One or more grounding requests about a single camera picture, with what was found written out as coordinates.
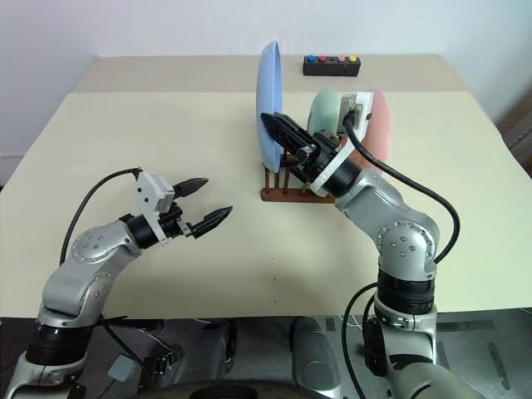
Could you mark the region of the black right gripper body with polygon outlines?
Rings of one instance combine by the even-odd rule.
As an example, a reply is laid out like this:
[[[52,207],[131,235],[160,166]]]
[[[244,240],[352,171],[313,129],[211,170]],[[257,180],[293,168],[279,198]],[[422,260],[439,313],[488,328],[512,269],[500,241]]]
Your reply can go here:
[[[299,143],[293,155],[298,161],[291,171],[303,183],[313,183],[336,155],[340,140],[328,131],[318,131],[313,135],[299,131],[297,137]]]

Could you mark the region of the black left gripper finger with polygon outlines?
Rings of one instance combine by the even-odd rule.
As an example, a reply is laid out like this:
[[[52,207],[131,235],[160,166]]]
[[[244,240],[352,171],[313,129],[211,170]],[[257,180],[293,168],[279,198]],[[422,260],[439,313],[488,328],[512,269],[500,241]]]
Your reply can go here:
[[[174,197],[182,198],[192,195],[209,182],[207,178],[191,178],[173,186]]]
[[[199,223],[190,227],[194,238],[199,238],[218,227],[231,213],[232,207],[223,207],[207,214]]]

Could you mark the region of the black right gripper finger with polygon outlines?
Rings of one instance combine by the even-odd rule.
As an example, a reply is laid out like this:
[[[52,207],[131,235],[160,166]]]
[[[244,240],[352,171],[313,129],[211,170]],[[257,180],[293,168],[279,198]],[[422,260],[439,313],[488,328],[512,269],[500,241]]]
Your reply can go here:
[[[288,152],[297,152],[309,145],[318,147],[318,143],[288,115],[263,112],[261,120],[269,136]]]

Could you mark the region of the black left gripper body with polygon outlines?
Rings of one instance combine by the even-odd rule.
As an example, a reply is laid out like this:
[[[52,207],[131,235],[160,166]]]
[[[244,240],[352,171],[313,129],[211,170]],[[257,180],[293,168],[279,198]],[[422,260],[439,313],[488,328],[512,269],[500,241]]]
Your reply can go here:
[[[183,210],[176,204],[171,203],[170,208],[160,213],[160,227],[168,239],[173,239],[183,235],[190,237],[194,235],[193,226],[182,219]]]

